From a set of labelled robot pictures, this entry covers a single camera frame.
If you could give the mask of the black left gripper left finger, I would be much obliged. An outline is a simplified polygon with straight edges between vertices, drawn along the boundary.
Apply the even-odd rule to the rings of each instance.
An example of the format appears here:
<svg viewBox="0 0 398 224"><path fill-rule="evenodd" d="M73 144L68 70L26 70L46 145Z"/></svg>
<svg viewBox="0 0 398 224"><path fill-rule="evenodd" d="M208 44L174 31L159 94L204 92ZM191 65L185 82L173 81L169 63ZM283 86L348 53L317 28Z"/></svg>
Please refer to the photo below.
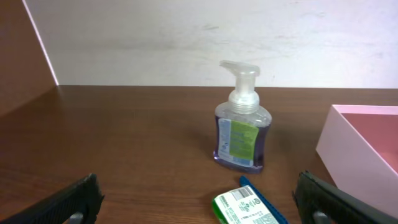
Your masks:
<svg viewBox="0 0 398 224"><path fill-rule="evenodd" d="M81 215L80 223L95 223L104 195L96 174L72 183L51 196L1 221L1 224L64 223Z"/></svg>

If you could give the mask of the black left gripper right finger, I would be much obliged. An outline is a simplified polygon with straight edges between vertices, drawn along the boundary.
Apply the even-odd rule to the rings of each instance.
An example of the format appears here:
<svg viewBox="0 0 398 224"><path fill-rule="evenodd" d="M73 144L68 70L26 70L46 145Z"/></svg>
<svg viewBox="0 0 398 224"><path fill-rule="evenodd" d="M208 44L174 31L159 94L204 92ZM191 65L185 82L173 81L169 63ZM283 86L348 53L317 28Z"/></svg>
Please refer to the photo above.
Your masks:
<svg viewBox="0 0 398 224"><path fill-rule="evenodd" d="M397 223L397 218L354 198L309 171L299 174L293 198L302 223Z"/></svg>

